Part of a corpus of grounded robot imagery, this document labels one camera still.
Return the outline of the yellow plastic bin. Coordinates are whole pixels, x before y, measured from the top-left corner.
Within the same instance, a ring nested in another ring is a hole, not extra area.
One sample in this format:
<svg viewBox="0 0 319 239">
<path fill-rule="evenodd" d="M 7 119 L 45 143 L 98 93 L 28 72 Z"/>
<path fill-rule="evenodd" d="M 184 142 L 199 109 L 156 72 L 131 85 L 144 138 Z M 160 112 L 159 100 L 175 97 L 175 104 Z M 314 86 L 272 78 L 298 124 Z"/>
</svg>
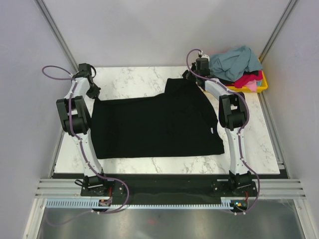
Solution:
<svg viewBox="0 0 319 239">
<path fill-rule="evenodd" d="M 257 83 L 258 86 L 257 86 L 256 93 L 260 93 L 268 87 L 263 70 L 261 71 L 262 71 L 263 79 L 262 81 Z M 220 94 L 227 94 L 227 93 L 232 94 L 233 92 L 253 93 L 247 87 L 242 87 L 240 89 L 237 89 L 234 86 L 234 82 L 222 80 L 220 78 L 217 78 L 216 76 L 213 76 L 211 73 L 209 78 L 202 77 L 202 76 L 199 76 L 199 77 L 205 80 L 205 86 L 199 86 L 199 87 L 201 87 L 203 90 L 207 92 L 215 91 L 215 92 L 219 92 Z"/>
</svg>

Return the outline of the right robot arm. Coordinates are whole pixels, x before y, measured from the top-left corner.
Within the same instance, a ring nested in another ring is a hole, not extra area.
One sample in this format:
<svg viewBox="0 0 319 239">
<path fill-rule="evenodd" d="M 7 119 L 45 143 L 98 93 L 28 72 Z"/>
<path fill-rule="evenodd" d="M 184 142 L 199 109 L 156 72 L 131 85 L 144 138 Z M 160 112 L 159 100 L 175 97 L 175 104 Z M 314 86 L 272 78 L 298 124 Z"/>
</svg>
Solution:
<svg viewBox="0 0 319 239">
<path fill-rule="evenodd" d="M 203 56 L 188 66 L 186 78 L 194 80 L 219 101 L 218 118 L 227 135 L 231 160 L 227 190 L 234 196 L 249 192 L 253 195 L 256 186 L 245 162 L 244 127 L 249 113 L 244 95 L 230 90 L 210 76 L 209 59 Z"/>
</svg>

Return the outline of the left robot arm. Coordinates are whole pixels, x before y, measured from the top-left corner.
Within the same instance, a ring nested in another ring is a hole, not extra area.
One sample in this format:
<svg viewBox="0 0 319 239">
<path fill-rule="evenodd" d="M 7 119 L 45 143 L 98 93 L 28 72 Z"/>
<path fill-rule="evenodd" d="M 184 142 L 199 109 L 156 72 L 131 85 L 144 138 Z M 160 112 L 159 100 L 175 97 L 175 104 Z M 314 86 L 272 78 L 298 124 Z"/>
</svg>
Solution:
<svg viewBox="0 0 319 239">
<path fill-rule="evenodd" d="M 88 64 L 79 64 L 78 72 L 71 77 L 71 88 L 68 94 L 56 102 L 62 129 L 66 132 L 77 146 L 83 163 L 83 180 L 75 180 L 75 184 L 81 186 L 82 196 L 104 196 L 109 192 L 109 183 L 102 179 L 103 168 L 99 163 L 90 129 L 92 126 L 91 116 L 84 98 L 96 99 L 101 88 L 93 79 L 96 69 Z"/>
</svg>

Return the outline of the black t shirt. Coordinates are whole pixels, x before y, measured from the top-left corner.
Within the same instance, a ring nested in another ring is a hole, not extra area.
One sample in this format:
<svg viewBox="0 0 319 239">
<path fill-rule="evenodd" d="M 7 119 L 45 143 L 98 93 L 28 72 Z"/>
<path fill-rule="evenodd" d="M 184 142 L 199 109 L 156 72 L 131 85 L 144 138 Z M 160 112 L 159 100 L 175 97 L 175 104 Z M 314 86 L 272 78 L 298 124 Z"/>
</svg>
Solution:
<svg viewBox="0 0 319 239">
<path fill-rule="evenodd" d="M 196 83 L 168 79 L 153 97 L 96 99 L 91 139 L 98 159 L 221 155 L 217 123 Z"/>
</svg>

